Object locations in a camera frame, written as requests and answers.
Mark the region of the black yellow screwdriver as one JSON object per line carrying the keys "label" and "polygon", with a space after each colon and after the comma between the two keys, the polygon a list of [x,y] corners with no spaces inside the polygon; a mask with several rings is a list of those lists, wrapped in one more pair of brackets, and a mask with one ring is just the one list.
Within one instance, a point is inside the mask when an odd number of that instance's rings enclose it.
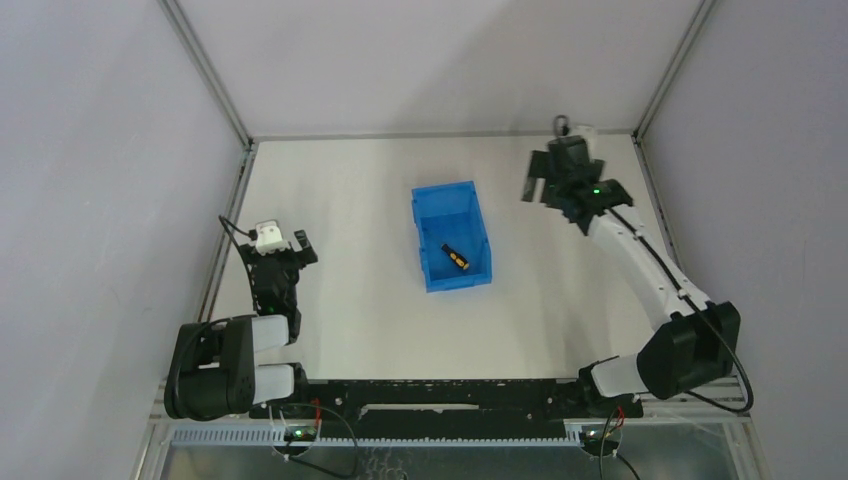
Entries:
{"label": "black yellow screwdriver", "polygon": [[453,247],[451,247],[450,245],[448,245],[448,244],[446,244],[446,243],[443,243],[443,244],[441,245],[441,250],[442,250],[442,251],[443,251],[443,252],[444,252],[444,253],[445,253],[445,254],[446,254],[446,255],[450,258],[450,260],[451,260],[451,261],[452,261],[452,262],[453,262],[453,263],[454,263],[454,264],[455,264],[455,265],[456,265],[459,269],[461,269],[461,270],[465,271],[465,270],[468,270],[468,269],[470,268],[470,263],[469,263],[469,261],[466,259],[466,257],[465,257],[465,256],[463,256],[461,253],[459,253],[457,250],[455,250],[455,249],[454,249]]}

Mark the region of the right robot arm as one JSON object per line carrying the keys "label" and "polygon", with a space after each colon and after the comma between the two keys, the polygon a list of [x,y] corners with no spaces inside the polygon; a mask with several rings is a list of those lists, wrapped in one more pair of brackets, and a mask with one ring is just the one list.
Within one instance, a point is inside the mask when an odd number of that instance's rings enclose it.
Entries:
{"label": "right robot arm", "polygon": [[604,166],[583,137],[555,138],[531,152],[522,195],[560,211],[617,263],[653,331],[638,352],[582,368],[577,383],[589,403],[693,394],[736,369],[739,312],[711,300],[656,245],[632,196],[603,178]]}

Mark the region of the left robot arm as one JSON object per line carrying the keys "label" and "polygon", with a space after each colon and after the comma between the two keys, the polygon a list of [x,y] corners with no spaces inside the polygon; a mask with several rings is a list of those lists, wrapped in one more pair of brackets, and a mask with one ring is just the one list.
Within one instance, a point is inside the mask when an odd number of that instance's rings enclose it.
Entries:
{"label": "left robot arm", "polygon": [[257,228],[253,244],[239,246],[252,312],[180,327],[163,398],[169,417],[211,421],[295,394],[298,364],[257,358],[295,343],[300,334],[297,284],[318,257],[305,231],[294,237],[297,248],[270,222]]}

